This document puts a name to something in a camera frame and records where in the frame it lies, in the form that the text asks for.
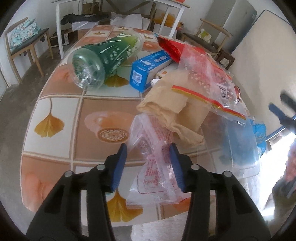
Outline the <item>clear plastic bag red print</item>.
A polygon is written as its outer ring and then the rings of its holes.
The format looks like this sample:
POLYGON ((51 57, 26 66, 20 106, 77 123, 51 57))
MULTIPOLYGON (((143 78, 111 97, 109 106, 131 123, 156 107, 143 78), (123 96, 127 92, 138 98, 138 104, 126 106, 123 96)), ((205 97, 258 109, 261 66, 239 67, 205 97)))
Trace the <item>clear plastic bag red print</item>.
POLYGON ((139 150, 145 164, 131 185, 126 205, 178 204, 189 198, 178 187, 170 161, 173 133, 145 113, 135 116, 129 133, 128 150, 139 150))

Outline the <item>clear zip bag red stripe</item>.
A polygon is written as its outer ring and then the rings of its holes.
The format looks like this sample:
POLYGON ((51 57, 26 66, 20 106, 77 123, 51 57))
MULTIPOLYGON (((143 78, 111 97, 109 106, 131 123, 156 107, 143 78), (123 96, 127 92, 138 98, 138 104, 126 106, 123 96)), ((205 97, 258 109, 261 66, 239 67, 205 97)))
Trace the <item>clear zip bag red stripe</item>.
POLYGON ((212 112, 229 121, 246 125, 246 113, 238 104, 232 78, 208 53, 199 47, 184 44, 178 69, 187 75, 187 80, 173 84, 173 91, 204 102, 212 112))

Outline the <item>red snack bag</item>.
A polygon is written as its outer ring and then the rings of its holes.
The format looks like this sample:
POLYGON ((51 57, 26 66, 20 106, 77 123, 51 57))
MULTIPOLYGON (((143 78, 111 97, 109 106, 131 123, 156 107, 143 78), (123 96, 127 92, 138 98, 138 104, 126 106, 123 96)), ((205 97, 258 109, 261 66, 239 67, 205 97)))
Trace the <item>red snack bag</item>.
POLYGON ((158 41, 158 45, 170 56, 176 63, 180 63, 180 58, 184 49, 184 43, 173 39, 166 38, 157 33, 154 33, 158 41))

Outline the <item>blue plastic bag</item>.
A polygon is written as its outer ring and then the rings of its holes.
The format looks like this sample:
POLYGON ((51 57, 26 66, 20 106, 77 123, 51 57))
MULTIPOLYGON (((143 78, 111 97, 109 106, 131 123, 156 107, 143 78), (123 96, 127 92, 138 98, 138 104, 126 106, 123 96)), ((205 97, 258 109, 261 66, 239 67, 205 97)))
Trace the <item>blue plastic bag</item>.
POLYGON ((259 157, 266 151, 266 126, 264 123, 256 123, 255 120, 250 120, 252 130, 256 139, 259 157))

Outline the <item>white mattress blue trim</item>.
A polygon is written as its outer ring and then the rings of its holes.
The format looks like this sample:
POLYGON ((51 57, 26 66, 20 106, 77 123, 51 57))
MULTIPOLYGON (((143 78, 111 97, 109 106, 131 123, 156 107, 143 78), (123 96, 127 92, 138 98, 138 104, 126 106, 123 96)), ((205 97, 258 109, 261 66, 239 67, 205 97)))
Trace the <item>white mattress blue trim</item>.
POLYGON ((242 99, 271 136, 281 125, 269 110, 270 103, 288 116, 295 114, 280 100, 282 91, 295 98, 295 32, 288 22, 265 10, 232 54, 235 62, 230 71, 242 99))

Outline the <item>patterned tablecloth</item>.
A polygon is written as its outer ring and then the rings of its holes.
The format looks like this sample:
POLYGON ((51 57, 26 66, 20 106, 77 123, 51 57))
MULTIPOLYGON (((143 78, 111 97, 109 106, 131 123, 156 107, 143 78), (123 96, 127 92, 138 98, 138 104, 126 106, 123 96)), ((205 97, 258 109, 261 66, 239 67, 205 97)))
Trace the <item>patterned tablecloth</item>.
MULTIPOLYGON (((111 39, 125 27, 99 25, 87 31, 72 47, 50 75, 42 89, 30 117, 21 157, 21 194, 23 205, 36 212, 62 174, 89 171, 114 154, 122 142, 104 142, 96 133, 105 128, 119 127, 129 131, 133 118, 138 114, 136 106, 144 94, 130 86, 132 63, 142 57, 160 51, 161 47, 152 32, 134 29, 145 36, 143 50, 119 66, 112 85, 103 85, 98 90, 83 90, 70 80, 66 61, 70 54, 86 44, 100 43, 111 39)), ((201 164, 211 172, 234 171, 238 179, 250 178, 259 173, 259 154, 249 156, 239 163, 238 157, 222 151, 234 150, 228 142, 222 143, 226 126, 244 128, 209 112, 198 134, 204 142, 192 148, 177 144, 178 150, 188 155, 194 163, 201 164)), ((144 166, 138 150, 128 154, 118 192, 107 196, 116 204, 127 200, 130 187, 144 166)), ((166 219, 189 208, 189 200, 179 204, 147 205, 138 210, 127 209, 128 218, 118 216, 112 226, 141 225, 166 219)))

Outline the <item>grey refrigerator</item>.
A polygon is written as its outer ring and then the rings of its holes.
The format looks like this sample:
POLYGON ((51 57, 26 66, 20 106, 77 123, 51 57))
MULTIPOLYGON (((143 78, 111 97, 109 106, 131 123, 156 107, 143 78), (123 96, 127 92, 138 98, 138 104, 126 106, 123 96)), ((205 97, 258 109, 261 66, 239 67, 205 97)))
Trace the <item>grey refrigerator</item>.
POLYGON ((249 1, 215 0, 205 20, 231 33, 232 37, 226 40, 223 49, 232 53, 250 30, 256 15, 257 11, 249 1))

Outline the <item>crumpled brown paper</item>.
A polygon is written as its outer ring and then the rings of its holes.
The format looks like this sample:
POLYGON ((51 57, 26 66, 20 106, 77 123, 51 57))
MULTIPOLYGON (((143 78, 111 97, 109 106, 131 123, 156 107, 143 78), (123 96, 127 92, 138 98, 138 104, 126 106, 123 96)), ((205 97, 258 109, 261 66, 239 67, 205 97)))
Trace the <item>crumpled brown paper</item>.
POLYGON ((210 104, 173 90, 173 86, 197 90, 198 81, 188 70, 174 70, 161 78, 137 106, 142 113, 153 115, 162 126, 178 135, 186 146, 201 144, 200 127, 210 111, 210 104))

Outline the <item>blue white carton box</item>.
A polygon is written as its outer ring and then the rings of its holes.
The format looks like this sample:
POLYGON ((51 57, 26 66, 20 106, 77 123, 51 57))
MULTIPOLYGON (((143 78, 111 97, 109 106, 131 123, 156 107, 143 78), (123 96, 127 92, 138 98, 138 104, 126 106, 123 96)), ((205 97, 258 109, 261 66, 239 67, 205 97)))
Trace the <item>blue white carton box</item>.
POLYGON ((171 64, 171 57, 164 51, 151 53, 133 62, 130 73, 130 85, 143 93, 151 87, 155 75, 171 64))

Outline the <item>green plastic bottle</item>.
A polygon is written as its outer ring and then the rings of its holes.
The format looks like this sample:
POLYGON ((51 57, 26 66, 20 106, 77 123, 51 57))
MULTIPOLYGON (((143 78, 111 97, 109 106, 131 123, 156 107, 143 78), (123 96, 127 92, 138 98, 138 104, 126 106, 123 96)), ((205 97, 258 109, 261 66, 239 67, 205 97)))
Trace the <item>green plastic bottle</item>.
POLYGON ((142 50, 144 35, 128 30, 97 44, 88 44, 72 52, 67 68, 80 88, 100 88, 119 65, 142 50))

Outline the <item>white foam packaging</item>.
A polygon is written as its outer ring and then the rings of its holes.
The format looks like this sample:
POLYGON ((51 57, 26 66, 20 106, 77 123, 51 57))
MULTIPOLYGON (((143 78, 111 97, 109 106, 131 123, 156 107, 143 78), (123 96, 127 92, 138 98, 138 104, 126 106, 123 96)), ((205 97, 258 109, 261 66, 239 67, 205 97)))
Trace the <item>white foam packaging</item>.
POLYGON ((150 19, 142 17, 141 14, 120 15, 111 13, 110 24, 112 26, 130 27, 142 30, 148 30, 150 19))

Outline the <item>wooden chair with cushion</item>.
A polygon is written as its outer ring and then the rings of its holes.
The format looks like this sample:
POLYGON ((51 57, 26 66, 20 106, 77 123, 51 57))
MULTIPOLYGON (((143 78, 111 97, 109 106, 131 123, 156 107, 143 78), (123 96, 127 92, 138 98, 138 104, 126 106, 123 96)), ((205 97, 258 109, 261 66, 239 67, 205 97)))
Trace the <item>wooden chair with cushion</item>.
POLYGON ((5 39, 5 44, 6 44, 6 48, 8 51, 8 58, 9 58, 9 63, 10 66, 12 67, 12 70, 16 76, 16 79, 18 81, 18 83, 22 82, 22 78, 19 75, 19 72, 17 70, 17 67, 15 65, 14 59, 16 56, 19 56, 21 54, 24 55, 28 55, 29 56, 29 61, 32 65, 36 65, 41 76, 44 76, 43 70, 41 68, 39 59, 37 57, 37 53, 36 53, 36 48, 35 45, 37 42, 41 41, 47 41, 48 44, 48 49, 50 52, 51 57, 53 57, 53 51, 52 51, 52 47, 51 47, 51 43, 50 43, 50 36, 49 36, 49 29, 45 28, 45 29, 41 29, 41 31, 35 35, 30 37, 29 39, 27 39, 25 42, 23 42, 21 45, 17 46, 14 49, 10 49, 9 46, 9 41, 8 41, 8 34, 19 24, 23 23, 25 20, 29 19, 28 17, 16 22, 15 24, 11 25, 5 32, 4 32, 4 39, 5 39))

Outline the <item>floral cushion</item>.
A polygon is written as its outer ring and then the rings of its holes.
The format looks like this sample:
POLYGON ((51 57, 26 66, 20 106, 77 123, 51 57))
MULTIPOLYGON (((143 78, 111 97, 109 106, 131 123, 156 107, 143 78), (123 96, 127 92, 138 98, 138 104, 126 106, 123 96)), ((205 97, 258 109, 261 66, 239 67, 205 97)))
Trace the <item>floral cushion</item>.
POLYGON ((11 50, 21 45, 30 37, 37 35, 41 31, 41 28, 35 20, 36 19, 25 20, 8 34, 8 41, 11 50))

